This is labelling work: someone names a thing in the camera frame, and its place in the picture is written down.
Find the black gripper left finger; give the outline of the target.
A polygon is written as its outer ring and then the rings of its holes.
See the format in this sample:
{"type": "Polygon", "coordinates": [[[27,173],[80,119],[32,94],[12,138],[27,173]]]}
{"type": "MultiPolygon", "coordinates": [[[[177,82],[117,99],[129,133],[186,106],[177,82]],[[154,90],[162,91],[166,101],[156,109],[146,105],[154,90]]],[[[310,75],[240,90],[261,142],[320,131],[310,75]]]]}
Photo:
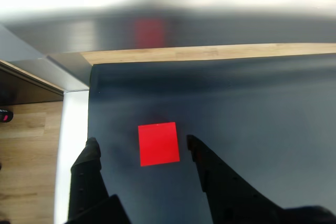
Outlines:
{"type": "Polygon", "coordinates": [[[71,167],[69,223],[130,223],[117,195],[109,196],[101,175],[101,151],[94,137],[71,167]]]}

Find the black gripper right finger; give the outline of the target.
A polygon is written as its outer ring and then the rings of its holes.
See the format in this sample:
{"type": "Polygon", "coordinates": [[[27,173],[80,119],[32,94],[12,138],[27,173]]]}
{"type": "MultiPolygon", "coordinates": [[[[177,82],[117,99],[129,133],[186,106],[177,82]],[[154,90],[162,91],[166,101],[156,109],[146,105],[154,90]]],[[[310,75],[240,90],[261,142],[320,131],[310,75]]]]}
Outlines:
{"type": "Polygon", "coordinates": [[[213,223],[286,223],[284,209],[258,192],[196,136],[186,139],[213,223]]]}

